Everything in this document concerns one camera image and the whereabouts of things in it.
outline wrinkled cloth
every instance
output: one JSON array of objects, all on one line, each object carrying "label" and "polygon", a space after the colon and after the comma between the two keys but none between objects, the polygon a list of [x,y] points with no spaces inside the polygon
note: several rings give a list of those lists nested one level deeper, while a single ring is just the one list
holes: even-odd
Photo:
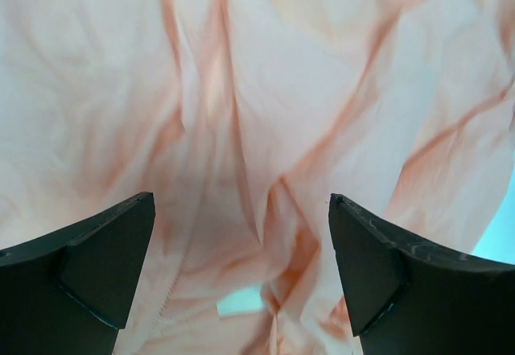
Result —
[{"label": "wrinkled cloth", "polygon": [[330,194],[470,251],[506,192],[515,0],[0,8],[1,247],[154,193],[116,355],[358,354]]}]

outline peach-colored sheet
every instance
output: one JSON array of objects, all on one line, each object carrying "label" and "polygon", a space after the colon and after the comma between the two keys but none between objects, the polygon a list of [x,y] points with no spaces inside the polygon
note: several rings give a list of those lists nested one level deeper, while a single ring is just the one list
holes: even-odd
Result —
[{"label": "peach-colored sheet", "polygon": [[1,246],[155,194],[116,355],[358,354],[331,192],[465,251],[505,194],[515,0],[0,7]]}]

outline pink fabric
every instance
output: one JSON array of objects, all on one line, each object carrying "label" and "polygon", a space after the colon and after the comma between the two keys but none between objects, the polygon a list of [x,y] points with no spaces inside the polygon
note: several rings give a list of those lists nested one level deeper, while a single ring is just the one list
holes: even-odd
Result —
[{"label": "pink fabric", "polygon": [[331,192],[465,251],[505,194],[515,0],[0,7],[2,247],[155,194],[116,355],[357,354]]}]

